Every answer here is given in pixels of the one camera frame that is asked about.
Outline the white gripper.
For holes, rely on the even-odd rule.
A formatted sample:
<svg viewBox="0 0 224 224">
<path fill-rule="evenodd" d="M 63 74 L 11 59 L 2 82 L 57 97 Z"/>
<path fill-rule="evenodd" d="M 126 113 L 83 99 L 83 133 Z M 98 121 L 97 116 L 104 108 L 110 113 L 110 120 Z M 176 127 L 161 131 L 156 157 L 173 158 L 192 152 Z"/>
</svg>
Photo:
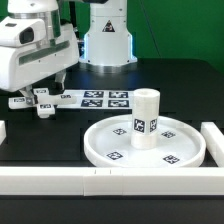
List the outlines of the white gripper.
<svg viewBox="0 0 224 224">
<path fill-rule="evenodd" d="M 55 87 L 64 90 L 68 67 L 77 64 L 79 51 L 77 38 L 71 24 L 61 27 L 61 35 L 49 47 L 41 49 L 36 44 L 19 48 L 0 46 L 0 89 L 20 93 L 26 104 L 35 104 L 35 95 L 31 87 L 48 76 L 55 75 Z"/>
</svg>

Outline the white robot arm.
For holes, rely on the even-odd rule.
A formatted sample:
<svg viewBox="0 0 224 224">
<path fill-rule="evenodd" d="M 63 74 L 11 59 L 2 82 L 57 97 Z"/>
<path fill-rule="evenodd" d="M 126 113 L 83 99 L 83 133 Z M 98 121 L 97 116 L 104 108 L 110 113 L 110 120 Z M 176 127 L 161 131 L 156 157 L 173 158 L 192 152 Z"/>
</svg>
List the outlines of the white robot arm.
<svg viewBox="0 0 224 224">
<path fill-rule="evenodd" d="M 73 25 L 60 21 L 63 1 L 90 5 L 83 53 Z M 66 69 L 77 63 L 114 72 L 136 61 L 127 0 L 8 0 L 8 16 L 0 22 L 0 89 L 22 92 L 30 105 L 34 83 L 53 75 L 63 85 Z"/>
</svg>

